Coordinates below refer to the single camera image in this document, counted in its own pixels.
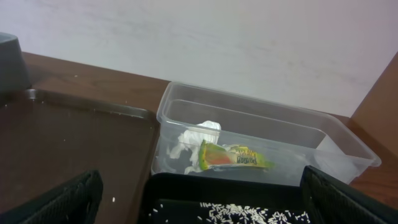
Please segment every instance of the black tray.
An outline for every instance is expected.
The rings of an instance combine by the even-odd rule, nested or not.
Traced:
[[[237,214],[237,205],[249,213]],[[146,184],[139,215],[139,223],[167,224],[386,224],[397,220],[397,210],[311,166],[304,168],[299,187],[156,174]]]
[[[0,213],[98,169],[96,223],[131,223],[157,127],[152,113],[130,106],[41,90],[0,95]]]

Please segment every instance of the wooden table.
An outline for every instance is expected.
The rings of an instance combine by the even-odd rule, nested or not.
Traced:
[[[24,53],[33,88],[157,111],[169,81]],[[347,117],[336,116],[380,158],[350,184],[398,208],[398,158]]]

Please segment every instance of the green wrapper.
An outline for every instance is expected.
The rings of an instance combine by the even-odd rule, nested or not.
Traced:
[[[269,169],[274,164],[264,155],[250,150],[246,146],[219,146],[203,140],[199,150],[199,167],[201,170],[216,167],[257,167]]]

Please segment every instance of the brown tray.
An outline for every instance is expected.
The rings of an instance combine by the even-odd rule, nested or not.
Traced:
[[[41,90],[0,95],[0,213],[98,169],[96,223],[133,222],[157,127],[130,106]]]

